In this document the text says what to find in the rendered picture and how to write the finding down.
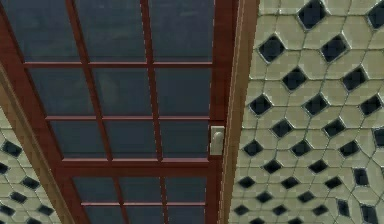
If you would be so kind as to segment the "red wooden glass-paned door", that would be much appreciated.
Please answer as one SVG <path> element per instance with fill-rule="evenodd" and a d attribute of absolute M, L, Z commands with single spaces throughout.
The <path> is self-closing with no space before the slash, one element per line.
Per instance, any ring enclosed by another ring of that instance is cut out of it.
<path fill-rule="evenodd" d="M 0 0 L 0 224 L 229 224 L 259 2 Z"/>

